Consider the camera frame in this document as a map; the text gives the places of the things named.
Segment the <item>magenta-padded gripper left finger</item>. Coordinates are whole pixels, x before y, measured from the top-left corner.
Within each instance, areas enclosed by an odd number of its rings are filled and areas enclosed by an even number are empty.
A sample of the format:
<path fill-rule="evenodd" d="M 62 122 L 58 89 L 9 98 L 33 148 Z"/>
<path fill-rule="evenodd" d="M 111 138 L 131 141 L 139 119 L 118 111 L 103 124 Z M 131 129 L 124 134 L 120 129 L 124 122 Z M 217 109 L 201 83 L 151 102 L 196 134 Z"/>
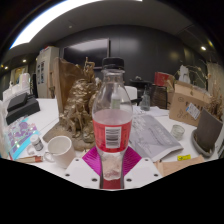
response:
<path fill-rule="evenodd" d="M 101 159 L 95 147 L 81 158 L 74 158 L 65 170 L 65 178 L 84 188 L 99 189 Z"/>

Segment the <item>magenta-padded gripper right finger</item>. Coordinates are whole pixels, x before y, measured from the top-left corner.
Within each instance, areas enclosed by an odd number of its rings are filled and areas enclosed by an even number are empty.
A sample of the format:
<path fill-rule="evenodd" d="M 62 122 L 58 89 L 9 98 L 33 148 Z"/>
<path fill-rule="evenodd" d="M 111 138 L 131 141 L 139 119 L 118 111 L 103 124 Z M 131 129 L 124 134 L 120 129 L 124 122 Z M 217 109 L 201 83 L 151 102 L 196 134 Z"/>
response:
<path fill-rule="evenodd" d="M 162 177 L 158 169 L 148 157 L 141 157 L 128 147 L 122 164 L 122 185 L 124 189 L 143 187 Z"/>

